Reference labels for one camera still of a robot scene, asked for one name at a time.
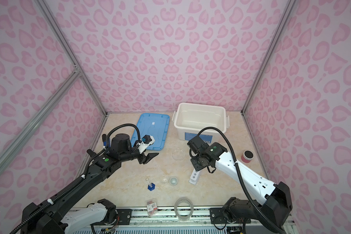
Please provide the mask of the clear glass petri dish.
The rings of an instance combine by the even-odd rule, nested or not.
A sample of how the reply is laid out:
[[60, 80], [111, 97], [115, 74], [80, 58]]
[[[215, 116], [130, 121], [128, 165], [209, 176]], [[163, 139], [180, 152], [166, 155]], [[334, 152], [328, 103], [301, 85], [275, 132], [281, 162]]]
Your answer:
[[172, 152], [172, 158], [175, 161], [182, 161], [185, 158], [185, 151], [181, 148], [176, 148]]

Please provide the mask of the blue base graduated cylinder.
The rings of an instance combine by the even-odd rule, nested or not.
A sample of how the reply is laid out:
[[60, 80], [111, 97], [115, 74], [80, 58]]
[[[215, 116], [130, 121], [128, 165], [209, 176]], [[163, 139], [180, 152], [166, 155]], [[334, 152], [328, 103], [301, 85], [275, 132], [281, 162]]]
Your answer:
[[149, 190], [149, 191], [153, 191], [153, 190], [155, 190], [155, 188], [156, 188], [156, 185], [147, 177], [146, 179], [145, 179], [145, 181], [147, 182], [147, 189]]

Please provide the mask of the small clear watch glass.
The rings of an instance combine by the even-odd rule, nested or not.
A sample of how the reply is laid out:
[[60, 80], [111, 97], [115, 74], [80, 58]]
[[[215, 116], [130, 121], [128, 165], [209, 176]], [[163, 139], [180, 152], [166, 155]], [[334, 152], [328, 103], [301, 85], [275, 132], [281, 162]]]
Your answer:
[[169, 182], [169, 180], [167, 177], [164, 177], [161, 179], [161, 183], [163, 183], [163, 184], [167, 184], [168, 182]]

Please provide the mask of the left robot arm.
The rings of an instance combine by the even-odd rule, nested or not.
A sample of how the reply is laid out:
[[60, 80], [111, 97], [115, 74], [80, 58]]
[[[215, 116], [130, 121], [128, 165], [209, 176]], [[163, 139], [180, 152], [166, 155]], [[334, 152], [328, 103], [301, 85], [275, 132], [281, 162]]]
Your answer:
[[21, 223], [12, 230], [13, 234], [65, 234], [72, 224], [65, 216], [73, 206], [94, 187], [109, 178], [123, 162], [138, 160], [147, 164], [157, 156], [145, 151], [155, 142], [155, 138], [145, 135], [131, 144], [127, 134], [117, 134], [112, 140], [102, 135], [104, 149], [95, 153], [88, 150], [90, 165], [82, 175], [39, 205], [29, 204], [22, 213]]

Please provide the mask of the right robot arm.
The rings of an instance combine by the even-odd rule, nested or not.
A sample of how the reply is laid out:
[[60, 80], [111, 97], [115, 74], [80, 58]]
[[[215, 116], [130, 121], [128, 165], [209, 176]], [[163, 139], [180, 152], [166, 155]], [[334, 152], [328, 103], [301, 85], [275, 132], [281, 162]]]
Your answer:
[[283, 225], [291, 210], [289, 187], [268, 180], [237, 160], [229, 141], [224, 147], [218, 142], [209, 145], [200, 136], [195, 136], [187, 145], [192, 154], [191, 163], [196, 171], [212, 167], [238, 182], [246, 199], [231, 197], [222, 208], [227, 222], [259, 221], [273, 233], [283, 234]]

